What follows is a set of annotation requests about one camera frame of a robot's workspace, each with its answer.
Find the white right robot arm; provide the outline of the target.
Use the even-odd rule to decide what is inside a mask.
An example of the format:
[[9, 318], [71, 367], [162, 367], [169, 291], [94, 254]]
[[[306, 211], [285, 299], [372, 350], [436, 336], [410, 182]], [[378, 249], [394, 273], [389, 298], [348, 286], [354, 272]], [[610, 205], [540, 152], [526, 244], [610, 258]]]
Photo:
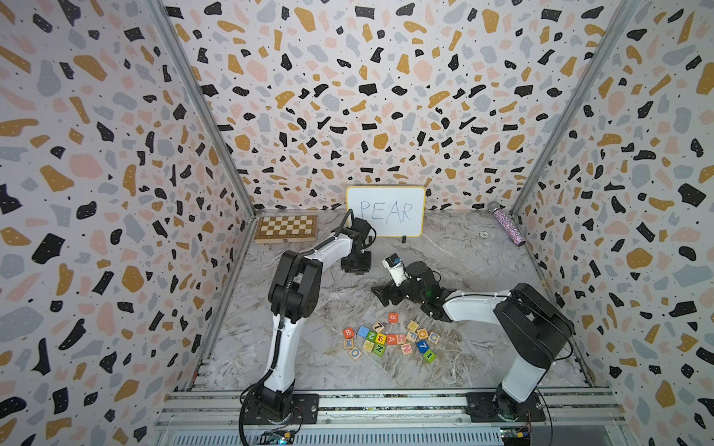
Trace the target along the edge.
[[488, 323], [500, 327], [516, 351], [511, 368], [496, 387], [490, 412], [517, 421], [536, 400], [536, 389], [565, 346], [575, 325], [529, 284], [509, 291], [474, 292], [444, 288], [423, 261], [405, 265], [396, 255], [382, 261], [390, 282], [372, 288], [383, 306], [404, 300], [443, 323]]

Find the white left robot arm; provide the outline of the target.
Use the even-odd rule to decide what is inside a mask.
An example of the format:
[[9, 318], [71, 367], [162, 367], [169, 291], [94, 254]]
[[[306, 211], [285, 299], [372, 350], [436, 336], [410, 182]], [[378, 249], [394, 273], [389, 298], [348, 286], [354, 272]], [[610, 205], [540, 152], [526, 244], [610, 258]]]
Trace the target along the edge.
[[324, 270], [338, 263], [347, 273], [367, 273], [371, 269], [368, 248], [376, 237], [371, 224], [350, 210], [318, 245], [282, 254], [268, 293], [273, 316], [271, 348], [265, 372], [245, 391], [248, 414], [274, 422], [292, 414], [299, 340], [318, 304]]

